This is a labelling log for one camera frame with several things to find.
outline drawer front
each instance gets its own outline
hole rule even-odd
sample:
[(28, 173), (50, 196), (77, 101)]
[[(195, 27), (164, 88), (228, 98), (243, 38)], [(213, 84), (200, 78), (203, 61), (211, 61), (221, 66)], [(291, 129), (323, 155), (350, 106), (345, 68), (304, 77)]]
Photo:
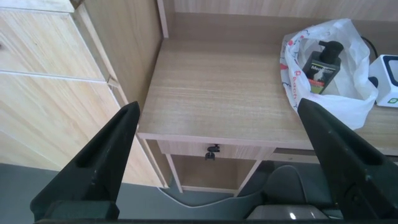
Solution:
[[(214, 144), (195, 143), (195, 142), (175, 142), (175, 141), (157, 141), (160, 150), (164, 154), (200, 156), (205, 157), (207, 148)], [(271, 155), (274, 149), (260, 146), (234, 146), (220, 144), (220, 152), (215, 152), (216, 158), (228, 159), (255, 159), (264, 160), (267, 155)]]
[(0, 70), (104, 80), (71, 16), (0, 10)]

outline bottle label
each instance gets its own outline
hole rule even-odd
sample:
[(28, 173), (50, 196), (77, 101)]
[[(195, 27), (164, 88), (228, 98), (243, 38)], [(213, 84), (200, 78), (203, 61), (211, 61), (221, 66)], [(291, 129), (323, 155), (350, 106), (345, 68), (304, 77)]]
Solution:
[(334, 68), (312, 63), (308, 74), (306, 74), (311, 84), (311, 92), (321, 93), (335, 72)]

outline white plastic bag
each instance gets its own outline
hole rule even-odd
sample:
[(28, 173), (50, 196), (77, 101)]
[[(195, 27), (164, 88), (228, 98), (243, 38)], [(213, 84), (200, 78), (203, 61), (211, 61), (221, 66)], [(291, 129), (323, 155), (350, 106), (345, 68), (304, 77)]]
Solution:
[[(343, 44), (340, 71), (322, 95), (311, 92), (302, 71), (311, 53), (322, 51), (319, 40), (335, 40)], [(293, 109), (302, 98), (322, 105), (351, 129), (363, 127), (377, 97), (377, 88), (368, 80), (369, 48), (349, 19), (328, 21), (286, 35), (280, 52), (280, 74)]]

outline wooden panel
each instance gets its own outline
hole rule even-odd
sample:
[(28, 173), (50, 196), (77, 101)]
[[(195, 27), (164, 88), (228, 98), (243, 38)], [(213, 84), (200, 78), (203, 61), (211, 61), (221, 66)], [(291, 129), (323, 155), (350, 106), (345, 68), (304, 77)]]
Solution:
[[(311, 149), (280, 82), (279, 54), (279, 44), (165, 40), (140, 137)], [(384, 154), (398, 154), (396, 112), (375, 106), (358, 131)]]
[[(205, 157), (208, 152), (207, 148), (214, 146), (208, 143), (195, 142), (175, 142), (175, 141), (158, 141), (160, 150), (164, 154), (183, 155), (183, 156), (199, 156)], [(266, 151), (272, 153), (272, 149), (259, 146), (232, 146), (220, 145), (220, 152), (216, 152), (216, 158), (230, 159), (256, 159), (263, 160)]]
[(59, 167), (119, 109), (105, 82), (6, 73), (0, 77), (1, 129)]
[[(60, 170), (119, 110), (106, 82), (0, 78), (1, 162)], [(123, 182), (164, 187), (137, 138)]]
[[(327, 19), (175, 13), (170, 39), (280, 45), (284, 35), (325, 21)], [(380, 54), (398, 54), (398, 43), (391, 38), (398, 35), (398, 22), (353, 23), (361, 35), (372, 41)]]
[[(397, 156), (387, 156), (387, 158), (398, 165)], [(319, 164), (319, 160), (314, 151), (300, 149), (276, 149), (274, 153), (265, 160)]]
[(0, 132), (0, 163), (40, 169), (61, 170), (61, 167), (21, 142)]
[(144, 152), (148, 155), (152, 167), (156, 170), (157, 176), (164, 187), (169, 187), (172, 180), (172, 171), (170, 170), (168, 159), (162, 152), (156, 140), (139, 139)]
[(67, 13), (0, 10), (0, 70), (104, 80)]
[(175, 168), (183, 168), (183, 172), (177, 170), (183, 190), (203, 190), (212, 192), (235, 193), (237, 167), (234, 159), (217, 159), (205, 161), (194, 156), (173, 156), (174, 164), (182, 161), (182, 166), (176, 164)]
[(80, 0), (1, 0), (0, 7), (73, 12)]
[(162, 40), (155, 0), (86, 0), (84, 6), (128, 102), (142, 108)]
[(176, 12), (398, 21), (396, 0), (175, 0)]
[(169, 38), (169, 30), (174, 22), (174, 0), (157, 0), (160, 21), (162, 23), (163, 37)]
[(132, 141), (129, 159), (124, 171), (123, 182), (153, 187), (165, 187), (150, 163), (137, 137)]

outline drawer handle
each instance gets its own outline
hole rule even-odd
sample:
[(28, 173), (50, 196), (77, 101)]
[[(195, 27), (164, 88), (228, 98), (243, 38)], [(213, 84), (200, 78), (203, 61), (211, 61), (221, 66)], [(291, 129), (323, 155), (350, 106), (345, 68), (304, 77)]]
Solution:
[(214, 146), (210, 146), (207, 148), (207, 153), (205, 154), (205, 160), (207, 159), (216, 159), (216, 155), (214, 154), (215, 152), (220, 152), (220, 147), (218, 144), (215, 144)]

